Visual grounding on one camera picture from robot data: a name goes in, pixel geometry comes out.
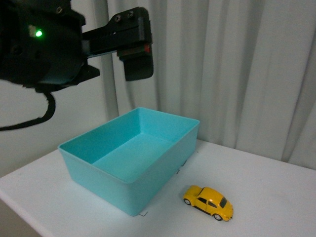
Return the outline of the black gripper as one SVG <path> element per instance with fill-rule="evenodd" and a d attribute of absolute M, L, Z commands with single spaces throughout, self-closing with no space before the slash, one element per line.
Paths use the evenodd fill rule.
<path fill-rule="evenodd" d="M 83 25 L 69 0 L 2 0 L 0 78 L 54 92 L 98 77 L 83 51 Z"/>

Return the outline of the black gripper finger with pad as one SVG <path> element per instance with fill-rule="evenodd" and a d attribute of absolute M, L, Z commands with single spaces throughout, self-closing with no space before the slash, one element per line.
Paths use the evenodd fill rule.
<path fill-rule="evenodd" d="M 88 58 L 117 53 L 126 81 L 147 79 L 154 74 L 149 13 L 136 7 L 114 15 L 100 28 L 83 33 L 83 51 Z"/>

